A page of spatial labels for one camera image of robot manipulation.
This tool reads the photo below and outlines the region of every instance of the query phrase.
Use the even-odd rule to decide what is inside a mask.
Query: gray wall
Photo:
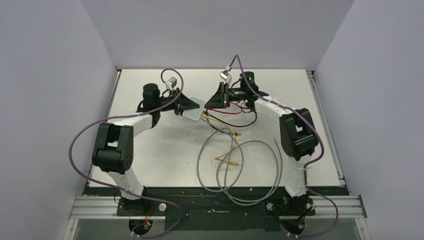
[[[118,68],[314,70],[354,0],[81,0]]]
[[[0,7],[0,239],[58,240],[84,180],[72,137],[106,115],[116,70],[79,0]],[[90,166],[95,130],[74,151]]]
[[[375,240],[423,239],[424,1],[356,0],[316,73]]]

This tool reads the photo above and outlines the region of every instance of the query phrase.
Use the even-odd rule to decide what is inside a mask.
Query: screw
[[[163,212],[165,209],[167,209],[167,205],[165,203],[159,204],[159,211]]]
[[[269,203],[266,205],[266,209],[268,209],[268,211],[272,211],[272,210],[273,210],[273,208],[274,208],[274,204],[273,204],[272,202],[269,202]]]

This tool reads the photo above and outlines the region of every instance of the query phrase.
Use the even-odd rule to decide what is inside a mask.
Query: purple cable
[[[177,71],[177,70],[175,70],[175,69],[172,69],[172,68],[165,68],[163,71],[162,71],[162,73],[160,74],[160,79],[162,80],[162,82],[165,82],[164,81],[164,79],[163,79],[163,74],[164,74],[164,72],[165,71],[173,71],[173,72],[175,72],[178,76],[179,76],[179,78],[181,79],[181,90],[179,91],[179,93],[175,96],[175,98],[172,100],[172,101],[170,101],[170,102],[168,102],[167,104],[165,104],[165,105],[163,105],[163,106],[161,106],[161,107],[158,107],[158,108],[156,108],[156,109],[153,109],[153,110],[150,110],[150,111],[147,111],[147,112],[142,112],[142,113],[140,113],[140,114],[133,114],[133,115],[122,115],[122,116],[109,116],[109,117],[106,117],[106,118],[104,118],[104,119],[101,119],[101,120],[97,120],[97,121],[95,121],[95,122],[92,122],[92,123],[90,123],[90,124],[88,124],[87,126],[85,126],[81,131],[79,131],[77,134],[76,134],[76,136],[72,139],[72,141],[70,142],[70,145],[69,145],[69,151],[68,151],[68,157],[69,157],[69,162],[70,162],[70,164],[71,164],[71,166],[72,166],[72,168],[79,174],[79,175],[81,175],[83,178],[85,178],[85,179],[87,179],[87,180],[90,180],[90,181],[92,181],[92,182],[95,182],[95,183],[97,183],[97,184],[101,184],[101,185],[105,185],[105,186],[108,186],[108,187],[111,187],[111,188],[115,188],[115,189],[119,189],[119,190],[121,190],[121,191],[124,191],[124,192],[126,192],[126,193],[128,193],[129,195],[132,195],[132,196],[134,196],[134,197],[137,197],[137,198],[141,198],[141,199],[145,199],[145,200],[149,200],[149,201],[157,201],[157,202],[161,202],[161,203],[166,203],[166,204],[170,204],[170,205],[172,205],[172,206],[174,206],[174,207],[176,207],[178,210],[180,210],[181,211],[181,215],[179,216],[179,218],[178,218],[178,220],[172,225],[172,226],[170,226],[168,229],[166,229],[164,232],[162,232],[162,233],[159,233],[159,234],[155,234],[155,235],[152,235],[152,236],[140,236],[141,238],[144,238],[144,239],[151,239],[151,238],[155,238],[155,237],[158,237],[158,236],[161,236],[161,235],[163,235],[163,234],[166,234],[167,232],[169,232],[170,230],[172,230],[180,221],[181,221],[181,219],[182,219],[182,216],[183,216],[183,209],[181,209],[181,207],[180,206],[178,206],[177,204],[175,204],[175,203],[173,203],[173,202],[171,202],[171,201],[167,201],[167,200],[162,200],[162,199],[157,199],[157,198],[153,198],[153,197],[148,197],[148,196],[141,196],[141,195],[137,195],[137,194],[135,194],[135,193],[132,193],[132,192],[130,192],[129,190],[126,190],[125,188],[123,188],[123,187],[120,187],[120,186],[117,186],[117,185],[113,185],[113,184],[109,184],[109,183],[106,183],[106,182],[102,182],[102,181],[99,181],[99,180],[96,180],[96,179],[93,179],[93,178],[91,178],[91,177],[89,177],[89,176],[87,176],[87,175],[85,175],[83,172],[81,172],[78,168],[77,168],[77,166],[75,165],[75,162],[74,162],[74,159],[72,158],[72,148],[74,147],[74,144],[75,144],[75,141],[78,139],[78,137],[83,133],[83,132],[85,132],[87,129],[89,129],[89,128],[91,128],[92,126],[94,126],[94,125],[96,125],[96,124],[99,124],[99,123],[101,123],[101,122],[104,122],[104,121],[107,121],[107,120],[111,120],[111,119],[127,119],[127,118],[133,118],[133,117],[138,117],[138,116],[143,116],[143,115],[147,115],[147,114],[151,114],[151,113],[153,113],[153,112],[156,112],[156,111],[160,111],[161,109],[163,109],[163,108],[166,108],[166,107],[168,107],[169,105],[171,105],[172,103],[174,103],[177,99],[178,99],[178,97],[180,97],[180,95],[181,95],[181,93],[183,92],[183,87],[184,87],[184,81],[183,81],[183,77],[181,76],[181,74]],[[140,226],[141,224],[139,224],[139,225],[137,225],[137,226],[135,226],[133,229],[132,229],[132,232],[136,229],[136,228],[138,228],[139,226]]]
[[[280,105],[278,102],[275,102],[275,101],[269,101],[268,99],[266,99],[266,98],[264,98],[263,96],[261,96],[261,95],[259,95],[252,87],[251,87],[251,85],[249,84],[249,81],[248,81],[248,79],[247,79],[247,77],[246,77],[246,74],[245,74],[245,71],[243,70],[243,66],[242,66],[242,62],[240,61],[240,57],[239,57],[239,55],[235,55],[234,56],[234,58],[232,59],[232,61],[231,61],[231,63],[230,63],[230,65],[229,65],[229,67],[231,68],[232,67],[232,65],[233,65],[233,63],[234,63],[234,61],[236,60],[236,58],[237,58],[237,60],[238,60],[238,66],[240,67],[240,70],[241,70],[241,74],[243,75],[243,78],[244,78],[244,81],[246,82],[246,84],[247,84],[247,86],[249,87],[249,89],[252,91],[252,93],[254,93],[258,98],[260,98],[260,99],[262,99],[262,100],[264,100],[264,101],[267,101],[267,102],[270,102],[270,103],[272,103],[272,104],[274,104],[274,105],[277,105],[278,107],[280,107],[280,108],[282,108],[282,109],[287,109],[287,110],[289,110],[289,111],[291,111],[291,112],[293,112],[294,114],[296,114],[311,130],[312,130],[312,132],[313,132],[313,134],[316,136],[316,139],[318,139],[318,142],[319,142],[319,145],[321,146],[321,154],[317,157],[317,158],[315,158],[314,160],[311,160],[311,161],[308,161],[307,163],[305,163],[305,165],[303,165],[303,168],[304,169],[306,169],[307,168],[307,166],[308,165],[310,165],[310,164],[313,164],[313,163],[315,163],[315,162],[317,162],[318,160],[320,160],[323,156],[324,156],[324,144],[323,144],[323,141],[321,140],[321,137],[320,137],[320,135],[318,134],[318,132],[315,130],[315,128],[300,114],[300,113],[298,113],[297,111],[295,111],[293,108],[291,108],[291,107],[289,107],[289,106],[283,106],[283,105]],[[304,174],[304,184],[305,184],[305,186],[306,186],[306,189],[309,191],[309,192],[311,192],[311,193],[313,193],[314,195],[316,195],[316,196],[319,196],[319,197],[321,197],[321,198],[324,198],[324,199],[326,199],[326,200],[328,200],[328,201],[330,201],[330,203],[332,203],[333,205],[334,205],[334,207],[335,207],[335,220],[334,220],[334,223],[327,229],[327,230],[325,230],[325,231],[323,231],[323,232],[320,232],[320,233],[313,233],[313,234],[306,234],[306,235],[299,235],[299,236],[297,236],[297,235],[295,235],[295,234],[292,234],[292,233],[290,233],[290,232],[288,232],[285,228],[284,228],[284,226],[282,227],[287,233],[289,233],[290,234],[290,236],[292,236],[292,237],[298,237],[298,238],[306,238],[306,237],[316,237],[316,236],[320,236],[320,235],[323,235],[323,234],[326,234],[327,232],[329,232],[331,229],[333,229],[335,226],[336,226],[336,224],[337,224],[337,222],[339,221],[339,209],[337,208],[337,205],[336,205],[336,203],[333,201],[333,200],[331,200],[329,197],[327,197],[327,196],[324,196],[324,195],[322,195],[322,194],[320,194],[320,193],[318,193],[318,192],[315,192],[315,191],[313,191],[313,190],[311,190],[310,188],[309,188],[309,186],[308,186],[308,179],[307,179],[307,173],[306,173],[306,170],[305,171],[303,171],[303,174]]]

